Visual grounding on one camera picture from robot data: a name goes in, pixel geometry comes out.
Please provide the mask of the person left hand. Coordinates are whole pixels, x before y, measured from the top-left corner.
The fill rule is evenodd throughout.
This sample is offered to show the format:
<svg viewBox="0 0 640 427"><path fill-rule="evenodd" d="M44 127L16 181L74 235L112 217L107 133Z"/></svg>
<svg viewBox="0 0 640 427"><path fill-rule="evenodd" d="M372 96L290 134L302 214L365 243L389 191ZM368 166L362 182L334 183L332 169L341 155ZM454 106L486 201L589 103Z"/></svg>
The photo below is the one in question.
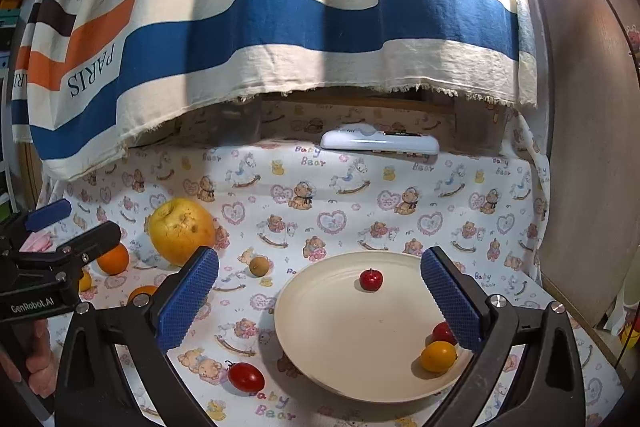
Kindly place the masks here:
<svg viewBox="0 0 640 427"><path fill-rule="evenodd" d="M47 399L55 391L58 367L51 349L47 320L18 324L16 337L25 350L25 367L28 369L27 384L38 397Z"/></svg>

